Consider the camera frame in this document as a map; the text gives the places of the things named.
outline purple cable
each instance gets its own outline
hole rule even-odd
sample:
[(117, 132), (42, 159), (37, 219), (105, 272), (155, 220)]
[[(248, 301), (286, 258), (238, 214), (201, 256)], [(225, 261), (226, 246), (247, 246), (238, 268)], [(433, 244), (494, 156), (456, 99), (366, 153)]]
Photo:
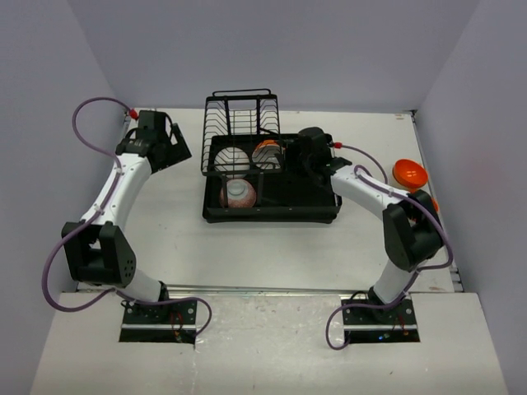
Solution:
[(340, 313), (341, 311), (345, 309), (375, 309), (375, 310), (387, 310), (392, 309), (393, 307), (397, 306), (401, 301), (403, 301), (406, 293), (410, 290), (410, 288), (413, 286), (413, 283), (417, 280), (417, 277), (419, 276), (420, 272), (423, 272), (425, 270), (433, 270), (433, 269), (442, 269), (445, 267), (448, 267), (452, 264), (454, 261), (454, 253), (452, 251), (452, 246), (450, 245), (450, 241), (448, 240), (448, 236), (443, 231), (443, 228), (439, 224), (439, 222), (436, 220), (436, 218), (420, 203), (416, 202), (415, 200), (409, 198), (406, 195), (402, 195), (400, 193), (396, 192), (390, 192), (386, 188), (382, 188), (374, 183), (372, 183), (369, 179), (364, 178), (362, 175), (358, 173), (358, 170), (364, 171), (366, 174), (370, 175), (370, 172), (367, 170), (366, 167), (362, 165), (356, 165), (353, 169), (353, 172), (355, 175), (366, 185), (371, 186), (372, 188), (378, 190), (379, 192), (391, 194), (392, 196), (395, 196), (396, 198), (399, 198), (401, 200), (404, 200), (405, 202), (409, 202), (410, 204), (413, 204), (419, 211), (421, 211), (425, 217), (434, 225), (436, 228), (437, 233), (439, 233), (441, 239), (443, 240), (443, 244), (445, 245), (446, 251), (448, 253), (448, 259), (446, 263), (443, 263), (441, 265), (434, 265), (434, 266), (427, 266), (427, 267), (419, 267), (410, 278), (410, 281), (408, 284), (404, 287), (403, 291), (397, 296), (392, 302), (388, 304), (361, 304), (361, 303), (351, 303), (351, 304), (345, 304), (343, 306), (338, 307), (335, 309), (331, 315), (329, 315), (328, 321), (326, 323), (326, 329), (325, 329), (325, 336), (326, 336), (326, 342), (328, 343), (328, 346), (332, 348), (333, 350), (340, 351), (347, 347), (347, 345), (350, 343), (349, 339), (347, 339), (342, 345), (340, 346), (334, 346), (333, 343), (329, 340), (329, 326), (331, 325), (331, 321), (333, 320), (333, 317)]
[[(97, 151), (100, 154), (103, 154), (105, 156), (108, 156), (108, 157), (112, 158), (112, 160), (115, 162), (117, 167), (121, 170), (122, 169), (121, 162), (120, 162), (119, 158), (117, 157), (117, 155), (115, 155), (111, 151), (104, 150), (102, 148), (99, 148), (98, 146), (94, 146), (93, 144), (91, 144), (89, 141), (87, 141), (79, 133), (79, 130), (77, 128), (77, 116), (79, 114), (79, 111), (84, 106), (86, 106), (86, 105), (88, 105), (90, 103), (93, 103), (94, 101), (112, 101), (114, 103), (117, 103), (117, 104), (123, 106), (126, 109), (127, 112), (130, 111), (130, 108), (125, 103), (123, 103), (122, 101), (114, 99), (113, 97), (100, 96), (100, 97), (93, 97), (91, 99), (85, 100), (82, 103), (80, 103), (77, 106), (77, 108), (75, 109), (75, 111), (73, 111), (73, 115), (72, 115), (73, 132), (75, 133), (75, 136), (77, 136), (77, 138), (81, 141), (81, 143), (84, 144), (85, 146), (87, 146), (88, 148), (92, 149), (93, 151)], [(196, 332), (196, 336), (197, 336), (198, 334), (203, 332), (203, 330), (208, 326), (208, 324), (211, 322), (211, 319), (212, 319), (212, 308), (211, 308), (210, 304), (206, 300), (203, 300), (201, 298), (189, 297), (189, 298), (183, 298), (183, 299), (164, 300), (162, 302), (147, 302), (145, 300), (133, 300), (133, 299), (129, 298), (127, 295), (125, 295), (123, 292), (121, 292), (119, 290), (116, 290), (114, 288), (111, 288), (111, 289), (108, 289), (108, 290), (104, 290), (98, 296), (96, 296), (94, 299), (90, 300), (89, 302), (87, 302), (85, 304), (82, 304), (82, 305), (77, 306), (77, 307), (66, 307), (66, 306), (62, 306), (59, 303), (57, 303), (53, 299), (51, 294), (49, 293), (49, 287), (48, 287), (49, 269), (51, 268), (51, 264), (53, 263), (53, 260), (55, 259), (55, 256), (57, 255), (58, 251), (60, 251), (60, 249), (70, 239), (72, 239), (73, 237), (75, 237), (76, 235), (81, 233), (85, 228), (87, 228), (89, 225), (91, 225), (93, 223), (93, 221), (95, 221), (100, 216), (100, 214), (104, 211), (106, 205), (108, 204), (108, 201), (110, 200), (110, 198), (111, 198), (112, 194), (114, 193), (115, 189), (117, 188), (117, 184), (119, 182), (119, 177), (120, 177), (120, 173), (118, 172), (115, 175), (114, 181), (112, 182), (112, 184), (110, 186), (110, 189), (108, 190), (108, 193), (105, 195), (105, 198), (103, 199), (103, 201), (100, 204), (99, 211), (97, 211), (92, 217), (90, 217), (86, 222), (84, 222), (82, 225), (80, 225), (74, 231), (72, 231), (71, 233), (68, 233), (65, 237), (63, 237), (53, 247), (53, 249), (49, 253), (49, 256), (46, 259), (46, 263), (44, 265), (44, 270), (42, 272), (42, 279), (41, 279), (41, 282), (40, 282), (40, 284), (42, 286), (42, 293), (44, 295), (44, 298), (46, 299), (46, 302), (48, 302), (48, 304), (50, 306), (52, 306), (56, 310), (62, 311), (64, 313), (75, 313), (77, 311), (81, 311), (81, 310), (87, 309), (88, 307), (94, 305), (96, 302), (98, 302), (99, 300), (104, 298), (109, 293), (115, 292), (115, 291), (116, 291), (117, 295), (121, 296), (123, 299), (133, 301), (133, 302), (135, 302), (137, 304), (145, 304), (145, 305), (150, 305), (150, 306), (161, 306), (161, 305), (165, 305), (165, 304), (173, 304), (173, 303), (185, 302), (185, 301), (189, 301), (189, 300), (195, 300), (197, 302), (203, 303), (205, 305), (205, 307), (207, 307), (207, 310), (208, 310), (207, 322), (202, 326), (202, 328), (199, 331)]]
[(380, 172), (382, 173), (382, 177), (383, 179), (385, 179), (385, 184), (388, 183), (388, 175), (386, 174), (385, 170), (383, 169), (382, 165), (380, 164), (380, 162), (373, 157), (373, 155), (371, 154), (368, 154), (366, 151), (363, 151), (362, 149), (360, 148), (357, 148), (356, 146), (347, 146), (345, 144), (342, 144), (341, 145), (342, 148), (346, 148), (348, 150), (352, 150), (352, 151), (356, 151), (358, 152), (359, 154), (363, 154), (365, 157), (367, 158), (370, 158), (370, 160), (375, 163), (375, 165), (379, 168)]

